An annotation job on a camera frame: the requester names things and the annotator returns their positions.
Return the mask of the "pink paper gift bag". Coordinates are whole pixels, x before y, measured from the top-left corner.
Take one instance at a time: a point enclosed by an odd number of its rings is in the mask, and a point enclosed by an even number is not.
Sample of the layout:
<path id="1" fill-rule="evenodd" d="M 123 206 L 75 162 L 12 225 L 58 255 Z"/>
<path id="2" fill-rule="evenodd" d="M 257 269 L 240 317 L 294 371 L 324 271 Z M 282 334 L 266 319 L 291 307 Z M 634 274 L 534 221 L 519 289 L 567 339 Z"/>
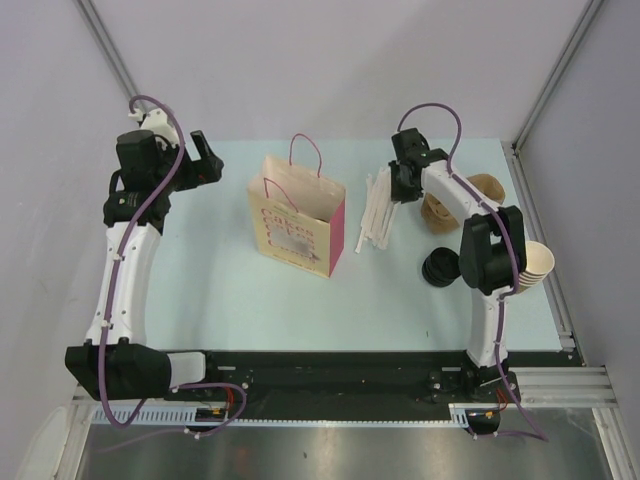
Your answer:
<path id="1" fill-rule="evenodd" d="M 344 249 L 346 187 L 322 173 L 323 157 L 308 168 L 268 154 L 247 187 L 261 254 L 329 278 Z"/>

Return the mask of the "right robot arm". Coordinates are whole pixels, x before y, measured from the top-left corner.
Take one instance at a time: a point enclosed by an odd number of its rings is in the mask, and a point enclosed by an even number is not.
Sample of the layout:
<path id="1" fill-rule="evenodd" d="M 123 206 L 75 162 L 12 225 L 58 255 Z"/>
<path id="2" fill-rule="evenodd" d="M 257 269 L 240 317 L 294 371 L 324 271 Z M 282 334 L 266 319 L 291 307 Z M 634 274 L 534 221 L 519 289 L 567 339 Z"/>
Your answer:
<path id="1" fill-rule="evenodd" d="M 459 251 L 434 249 L 423 262 L 422 275 L 438 288 L 459 278 L 470 288 L 471 337 L 461 388 L 469 399 L 484 401 L 508 371 L 507 298 L 517 292 L 519 275 L 527 266 L 522 212 L 500 206 L 464 180 L 453 168 L 451 155 L 432 149 L 417 129 L 400 130 L 391 141 L 396 154 L 389 163 L 391 200 L 408 203 L 431 193 L 462 227 Z"/>

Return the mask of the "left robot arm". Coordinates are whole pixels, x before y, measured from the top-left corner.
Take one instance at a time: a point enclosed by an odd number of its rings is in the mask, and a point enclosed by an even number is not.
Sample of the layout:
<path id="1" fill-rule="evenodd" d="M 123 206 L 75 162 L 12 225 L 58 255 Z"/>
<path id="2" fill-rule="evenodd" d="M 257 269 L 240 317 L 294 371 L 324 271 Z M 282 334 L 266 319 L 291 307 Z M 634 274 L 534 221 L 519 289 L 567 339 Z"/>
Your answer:
<path id="1" fill-rule="evenodd" d="M 206 366 L 204 353 L 167 353 L 146 342 L 147 292 L 169 197 L 222 177 L 224 163 L 204 134 L 190 136 L 197 160 L 150 130 L 117 139 L 120 167 L 103 206 L 107 251 L 96 314 L 82 345 L 65 354 L 66 368 L 94 400 L 164 398 L 183 384 L 207 400 L 220 390 L 221 376 Z"/>

